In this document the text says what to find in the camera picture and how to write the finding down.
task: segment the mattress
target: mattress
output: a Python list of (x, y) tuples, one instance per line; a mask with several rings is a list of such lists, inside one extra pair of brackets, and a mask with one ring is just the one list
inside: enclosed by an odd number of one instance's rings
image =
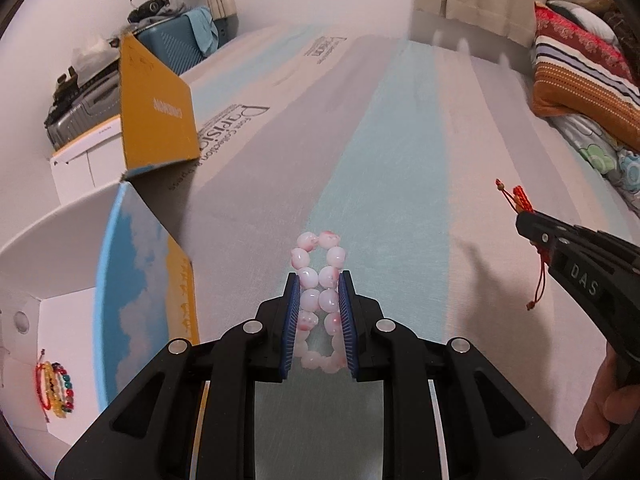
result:
[[(312, 26), (242, 36), (183, 78), (202, 156), (136, 187), (193, 260), (202, 340), (282, 294), (298, 234), (332, 230), (359, 294), (422, 338), (471, 340), (575, 449), (604, 339), (553, 280), (526, 310), (540, 261), (494, 181), (636, 244), (640, 222), (529, 110), (528, 80)], [(380, 478), (382, 386), (295, 361), (284, 384), (257, 385), (258, 478)]]

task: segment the cardboard box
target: cardboard box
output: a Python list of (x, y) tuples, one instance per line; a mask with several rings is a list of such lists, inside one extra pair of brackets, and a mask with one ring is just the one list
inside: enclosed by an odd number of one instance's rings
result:
[(105, 184), (200, 156), (187, 83), (127, 35), (120, 47), (120, 114), (50, 160), (60, 202)]
[[(68, 448), (172, 338), (199, 343), (188, 257), (129, 182), (57, 210), (0, 251), (0, 409), (31, 457)], [(75, 408), (40, 408), (34, 367), (68, 371)]]

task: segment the silver screw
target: silver screw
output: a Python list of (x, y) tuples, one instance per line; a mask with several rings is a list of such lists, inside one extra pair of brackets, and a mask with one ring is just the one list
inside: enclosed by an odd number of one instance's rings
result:
[(390, 319), (379, 319), (376, 323), (376, 328), (380, 332), (393, 332), (396, 329), (396, 324)]
[(457, 337), (451, 342), (451, 348), (460, 354), (466, 354), (471, 350), (471, 343), (462, 337)]
[(189, 345), (184, 339), (174, 339), (169, 343), (169, 352), (172, 354), (181, 354), (184, 352)]
[(247, 321), (243, 326), (242, 330), (247, 332), (248, 334), (257, 334), (262, 330), (262, 323), (257, 319), (252, 319), (251, 321)]

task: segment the striped pillow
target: striped pillow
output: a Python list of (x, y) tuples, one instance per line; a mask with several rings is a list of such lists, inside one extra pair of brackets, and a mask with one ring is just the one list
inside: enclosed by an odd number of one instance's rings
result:
[(640, 151), (640, 91), (624, 56), (539, 3), (536, 23), (533, 113), (579, 112)]

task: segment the bed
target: bed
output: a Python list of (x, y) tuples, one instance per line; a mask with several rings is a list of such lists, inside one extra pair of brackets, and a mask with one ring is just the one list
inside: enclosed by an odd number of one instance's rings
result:
[[(529, 80), (313, 26), (241, 36), (183, 78), (202, 156), (135, 186), (193, 260), (202, 340), (282, 293), (298, 234), (331, 229), (359, 294), (423, 338), (469, 338), (575, 449), (604, 339), (553, 280), (526, 310), (540, 260), (494, 181), (635, 244), (640, 221), (529, 110)], [(326, 351), (324, 338), (310, 347)], [(380, 477), (379, 384), (296, 360), (285, 384), (258, 385), (255, 416), (258, 478)]]

